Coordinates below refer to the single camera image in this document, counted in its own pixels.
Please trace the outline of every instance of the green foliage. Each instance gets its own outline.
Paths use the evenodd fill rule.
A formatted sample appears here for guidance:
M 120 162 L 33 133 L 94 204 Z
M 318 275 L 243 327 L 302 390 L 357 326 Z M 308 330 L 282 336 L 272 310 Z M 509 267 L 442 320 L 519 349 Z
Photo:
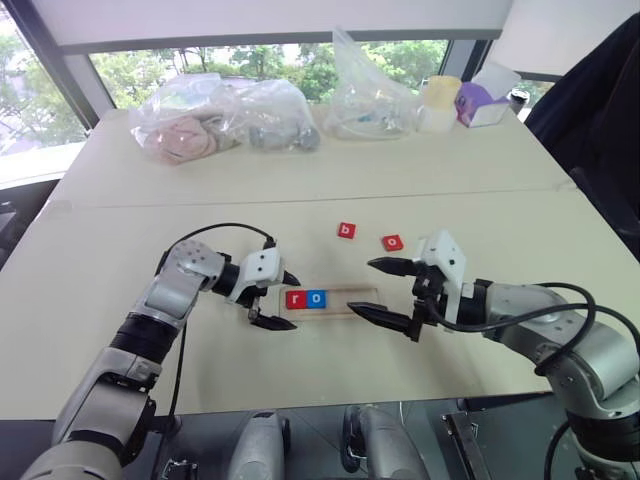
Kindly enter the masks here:
M 236 77 L 242 75 L 240 69 L 235 65 L 229 65 L 228 63 L 218 63 L 209 61 L 205 63 L 205 68 L 201 64 L 189 65 L 184 69 L 184 73 L 205 73 L 215 72 L 219 73 L 223 77 Z
M 159 62 L 165 53 L 148 50 L 92 55 L 113 101 L 119 108 L 139 106 L 165 82 L 170 66 Z
M 180 75 L 182 73 L 182 70 L 176 64 L 175 50 L 171 48 L 162 48 L 160 50 L 153 50 L 152 53 L 156 57 L 158 62 L 167 66 L 171 65 L 171 69 L 173 70 L 173 72 L 175 72 L 176 75 Z
M 42 146 L 85 138 L 60 91 L 14 35 L 0 36 L 0 122 L 5 136 L 26 138 Z
M 327 44 L 300 46 L 298 59 L 303 72 L 298 82 L 292 82 L 312 103 L 327 103 L 338 83 L 338 74 L 333 58 L 333 47 Z
M 278 72 L 278 76 L 276 78 L 284 78 L 288 80 L 293 85 L 300 86 L 300 82 L 304 77 L 304 69 L 300 68 L 299 65 L 283 65 Z
M 437 75 L 447 50 L 446 40 L 365 43 L 363 49 L 391 79 L 418 89 Z
M 250 78 L 278 78 L 284 65 L 284 53 L 281 45 L 238 47 L 231 55 L 230 63 L 238 65 L 240 73 Z

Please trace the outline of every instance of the black cable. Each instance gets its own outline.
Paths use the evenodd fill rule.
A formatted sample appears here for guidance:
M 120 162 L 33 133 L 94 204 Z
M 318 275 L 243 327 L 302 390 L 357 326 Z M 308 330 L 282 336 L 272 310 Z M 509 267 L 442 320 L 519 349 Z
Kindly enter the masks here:
M 175 242 L 173 242 L 173 244 L 167 249 L 165 250 L 165 252 L 162 254 L 162 257 L 160 258 L 160 261 L 158 262 L 158 266 L 156 267 L 156 275 L 158 273 L 160 273 L 160 270 L 162 269 L 162 266 L 164 265 L 165 260 L 167 259 L 167 257 L 169 256 L 169 253 L 171 252 L 171 250 L 173 249 L 173 247 L 175 247 L 178 243 L 180 242 L 184 242 L 185 240 L 198 235 L 199 233 L 202 232 L 206 232 L 207 230 L 213 230 L 214 228 L 223 228 L 223 227 L 238 227 L 238 228 L 245 228 L 247 230 L 251 230 L 253 232 L 259 233 L 260 235 L 262 235 L 263 237 L 265 237 L 265 247 L 267 248 L 267 246 L 270 245 L 275 245 L 275 239 L 273 238 L 273 236 L 269 235 L 267 232 L 265 232 L 264 230 L 261 230 L 257 227 L 254 227 L 252 225 L 247 225 L 245 223 L 237 223 L 237 222 L 226 222 L 226 223 L 216 223 L 213 225 L 207 225 L 206 227 L 202 227 L 199 228 L 197 230 L 194 230 L 193 232 L 187 233 L 186 235 L 184 235 L 183 237 L 179 238 L 178 240 L 176 240 Z M 176 368 L 176 377 L 175 377 L 175 381 L 173 384 L 173 395 L 171 397 L 171 405 L 169 406 L 169 413 L 167 415 L 167 420 L 165 423 L 165 426 L 163 428 L 162 431 L 162 437 L 160 438 L 160 443 L 158 444 L 158 450 L 156 451 L 156 455 L 155 458 L 153 460 L 153 467 L 151 469 L 151 478 L 152 479 L 156 479 L 158 477 L 158 462 L 160 461 L 160 455 L 162 453 L 162 449 L 164 448 L 164 445 L 166 443 L 167 440 L 167 435 L 171 432 L 171 430 L 174 428 L 175 423 L 176 423 L 176 419 L 175 419 L 175 413 L 176 413 L 176 406 L 178 404 L 178 394 L 180 393 L 180 379 L 182 378 L 182 363 L 184 360 L 184 348 L 185 348 L 185 343 L 186 343 L 186 336 L 187 336 L 187 323 L 184 324 L 184 327 L 182 329 L 182 337 L 180 339 L 180 352 L 178 354 L 178 366 Z
M 596 301 L 593 299 L 593 295 L 591 295 L 586 289 L 570 283 L 549 282 L 539 283 L 538 285 L 546 288 L 566 288 L 568 290 L 573 290 L 574 292 L 581 294 L 587 302 L 587 317 L 578 332 L 571 340 L 562 345 L 558 350 L 553 352 L 536 366 L 534 373 L 538 376 L 544 376 L 549 365 L 573 350 L 573 348 L 589 333 L 589 330 L 591 330 L 591 327 L 593 327 L 593 324 L 596 321 Z
M 156 273 L 155 274 L 157 275 L 158 273 L 160 273 L 160 270 L 162 269 L 162 266 L 164 265 L 165 260 L 169 256 L 169 253 L 171 252 L 173 247 L 175 247 L 178 243 L 184 242 L 185 240 L 187 240 L 187 239 L 189 239 L 191 237 L 194 237 L 194 236 L 198 235 L 199 233 L 206 232 L 208 230 L 213 230 L 214 228 L 223 228 L 223 227 L 246 228 L 247 230 L 251 230 L 252 232 L 256 232 L 256 233 L 259 233 L 260 235 L 262 235 L 266 239 L 266 242 L 268 244 L 275 245 L 275 239 L 271 235 L 269 235 L 264 230 L 260 230 L 259 228 L 254 227 L 252 225 L 247 225 L 246 223 L 238 223 L 238 222 L 215 223 L 213 225 L 207 225 L 206 227 L 202 227 L 202 228 L 199 228 L 197 230 L 194 230 L 193 232 L 187 233 L 183 237 L 181 237 L 178 240 L 176 240 L 175 242 L 173 242 L 173 244 L 167 250 L 165 250 L 164 253 L 162 254 L 162 257 L 160 258 L 160 261 L 158 262 L 158 266 L 156 267 Z
M 180 352 L 178 353 L 178 366 L 176 368 L 176 378 L 173 383 L 173 395 L 171 396 L 171 405 L 169 406 L 169 413 L 167 414 L 167 420 L 162 430 L 162 437 L 160 437 L 160 443 L 158 444 L 158 450 L 156 456 L 153 459 L 153 467 L 151 469 L 151 479 L 158 478 L 158 462 L 160 461 L 160 455 L 164 444 L 167 439 L 167 435 L 173 430 L 176 424 L 176 406 L 178 405 L 178 394 L 180 393 L 180 379 L 182 378 L 182 362 L 184 360 L 184 347 L 187 338 L 187 324 L 184 324 L 182 328 L 182 337 L 180 338 Z
M 532 320 L 534 318 L 541 317 L 543 315 L 548 315 L 551 313 L 566 312 L 569 310 L 587 310 L 589 308 L 589 305 L 587 305 L 586 303 L 566 303 L 564 305 L 554 305 L 552 307 L 534 310 L 533 312 L 525 313 L 523 315 L 509 317 L 505 320 L 500 320 L 499 322 L 492 323 L 492 324 L 458 325 L 457 323 L 447 322 L 444 318 L 442 318 L 433 300 L 427 299 L 425 301 L 425 305 L 427 307 L 429 315 L 431 315 L 431 317 L 434 318 L 439 324 L 448 328 L 449 330 L 454 330 L 456 332 L 465 332 L 465 333 L 489 332 L 497 328 L 511 327 L 518 323 L 525 322 L 527 320 Z M 610 315 L 611 317 L 620 321 L 625 327 L 627 327 L 629 332 L 631 332 L 631 336 L 633 337 L 634 343 L 636 344 L 636 351 L 638 352 L 638 357 L 640 357 L 640 332 L 638 332 L 638 329 L 635 327 L 635 325 L 633 325 L 631 320 L 629 320 L 627 317 L 625 317 L 621 313 L 611 308 L 603 307 L 602 305 L 595 305 L 595 310 L 597 312 L 602 312 L 607 315 Z
M 553 464 L 553 457 L 558 448 L 558 444 L 560 443 L 560 439 L 565 434 L 565 432 L 569 429 L 569 421 L 564 422 L 558 430 L 551 437 L 551 441 L 549 442 L 549 446 L 547 447 L 547 453 L 544 456 L 544 480 L 551 480 L 551 465 Z
M 429 315 L 431 315 L 435 319 L 435 321 L 441 324 L 443 327 L 446 327 L 449 330 L 454 330 L 456 332 L 465 333 L 490 332 L 492 330 L 496 330 L 497 328 L 512 327 L 518 323 L 526 322 L 527 320 L 532 320 L 534 318 L 549 315 L 551 313 L 587 308 L 586 303 L 566 303 L 564 305 L 553 305 L 551 307 L 540 308 L 538 310 L 533 310 L 532 312 L 523 313 L 522 315 L 508 317 L 495 323 L 488 323 L 484 325 L 459 325 L 457 323 L 448 322 L 444 318 L 442 318 L 442 315 L 440 315 L 440 312 L 438 312 L 433 299 L 428 298 L 425 301 L 425 305 L 427 307 Z

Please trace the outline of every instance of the table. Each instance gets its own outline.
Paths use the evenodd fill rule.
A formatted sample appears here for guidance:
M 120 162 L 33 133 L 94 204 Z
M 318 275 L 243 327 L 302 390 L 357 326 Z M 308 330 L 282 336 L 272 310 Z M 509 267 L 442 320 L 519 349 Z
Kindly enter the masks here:
M 400 234 L 406 249 L 399 253 L 410 256 L 418 236 L 446 226 L 467 255 L 466 280 L 573 282 L 636 323 L 640 318 L 640 268 L 576 190 L 155 207 L 54 201 L 0 274 L 3 318 L 10 319 L 0 336 L 0 418 L 55 417 L 166 246 L 221 221 L 275 235 L 303 286 L 374 285 L 397 311 L 410 311 L 411 281 L 365 265 L 384 254 L 379 237 Z M 336 237 L 340 221 L 358 224 L 353 241 Z M 200 238 L 236 260 L 261 245 L 237 230 Z M 275 293 L 266 312 L 276 308 Z M 189 325 L 183 413 L 548 389 L 527 360 L 479 335 L 425 327 L 415 344 L 354 316 L 273 333 L 249 326 L 242 309 L 213 294 L 201 295 Z M 160 413 L 169 403 L 175 347 L 152 392 Z
M 318 122 L 322 110 L 316 109 Z M 492 127 L 396 141 L 323 137 L 309 154 L 240 146 L 179 168 L 144 158 L 125 111 L 91 134 L 52 199 L 75 207 L 196 205 L 557 190 L 573 181 L 511 112 Z

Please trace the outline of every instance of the tissue box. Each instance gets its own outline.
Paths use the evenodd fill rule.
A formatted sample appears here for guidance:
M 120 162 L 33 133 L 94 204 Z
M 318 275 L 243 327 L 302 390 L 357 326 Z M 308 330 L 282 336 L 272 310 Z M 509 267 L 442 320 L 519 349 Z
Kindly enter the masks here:
M 494 100 L 484 87 L 472 82 L 463 83 L 456 97 L 458 120 L 467 127 L 482 127 L 498 123 L 508 108 L 507 97 Z

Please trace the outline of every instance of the plastic bag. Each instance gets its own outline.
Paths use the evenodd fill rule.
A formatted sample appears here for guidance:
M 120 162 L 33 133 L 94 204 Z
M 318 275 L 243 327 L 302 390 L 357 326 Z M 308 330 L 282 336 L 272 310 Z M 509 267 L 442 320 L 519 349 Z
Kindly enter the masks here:
M 140 146 L 170 163 L 238 143 L 263 151 L 315 150 L 320 143 L 307 100 L 286 80 L 235 89 L 217 73 L 181 75 L 129 115 Z
M 180 75 L 130 110 L 129 121 L 143 149 L 182 163 L 235 145 L 238 112 L 237 95 L 219 74 Z
M 324 128 L 343 139 L 385 140 L 415 131 L 420 99 L 394 82 L 342 29 L 333 31 L 338 86 Z
M 238 90 L 241 121 L 234 138 L 263 151 L 318 148 L 320 135 L 307 99 L 287 80 L 265 80 Z

